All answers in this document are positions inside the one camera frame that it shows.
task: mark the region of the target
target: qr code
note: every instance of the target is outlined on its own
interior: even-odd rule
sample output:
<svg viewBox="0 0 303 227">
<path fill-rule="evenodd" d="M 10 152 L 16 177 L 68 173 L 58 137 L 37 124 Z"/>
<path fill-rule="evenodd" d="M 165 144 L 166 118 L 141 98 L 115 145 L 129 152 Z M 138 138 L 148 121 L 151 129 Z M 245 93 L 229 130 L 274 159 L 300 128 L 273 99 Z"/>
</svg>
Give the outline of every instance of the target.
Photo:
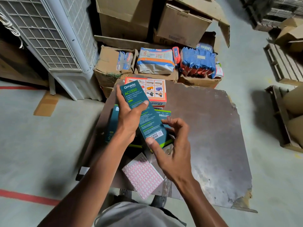
<svg viewBox="0 0 303 227">
<path fill-rule="evenodd" d="M 150 137 L 152 137 L 153 139 L 157 139 L 159 137 L 161 137 L 163 135 L 163 132 L 160 130 L 154 134 L 152 134 Z"/>
</svg>

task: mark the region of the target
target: concrete floor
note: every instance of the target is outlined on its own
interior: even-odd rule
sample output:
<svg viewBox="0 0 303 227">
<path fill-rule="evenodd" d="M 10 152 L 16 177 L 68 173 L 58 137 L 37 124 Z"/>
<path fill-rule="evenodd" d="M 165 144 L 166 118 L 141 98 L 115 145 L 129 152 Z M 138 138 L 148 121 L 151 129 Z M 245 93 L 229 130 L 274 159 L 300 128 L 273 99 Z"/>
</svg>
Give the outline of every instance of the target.
<svg viewBox="0 0 303 227">
<path fill-rule="evenodd" d="M 264 91 L 272 84 L 282 86 L 263 51 L 268 34 L 252 29 L 239 0 L 217 2 L 231 25 L 230 48 L 221 43 L 225 77 L 217 89 L 225 90 L 238 108 L 252 172 L 250 208 L 258 214 L 215 208 L 229 226 L 302 226 L 303 154 L 280 147 L 271 101 Z M 210 30 L 221 35 L 216 23 Z M 0 189 L 62 199 L 76 184 L 75 165 L 103 103 L 62 97 L 51 117 L 33 116 L 43 94 L 0 90 Z M 133 197 L 139 200 L 135 192 Z M 1 197 L 0 204 L 0 227 L 36 226 L 52 209 Z M 165 208 L 194 226 L 183 201 L 168 199 Z"/>
</svg>

